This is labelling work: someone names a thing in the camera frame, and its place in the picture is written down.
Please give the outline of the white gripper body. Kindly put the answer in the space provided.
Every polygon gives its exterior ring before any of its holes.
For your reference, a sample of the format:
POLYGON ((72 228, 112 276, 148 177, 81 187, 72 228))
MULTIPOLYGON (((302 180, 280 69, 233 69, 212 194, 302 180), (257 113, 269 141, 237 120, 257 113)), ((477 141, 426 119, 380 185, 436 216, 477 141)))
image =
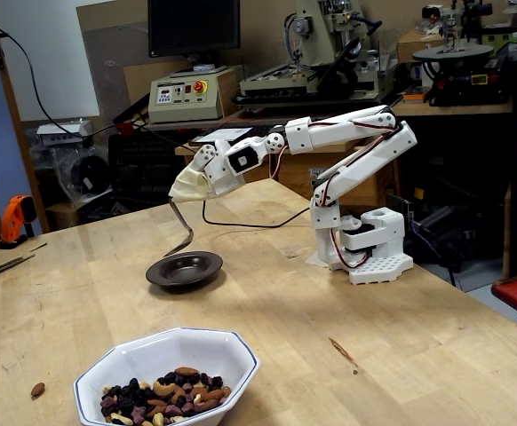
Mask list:
POLYGON ((231 148, 226 140, 214 142, 215 155, 205 166, 205 174, 212 189, 238 189, 245 184, 242 176, 235 176, 230 169, 226 152, 231 148))

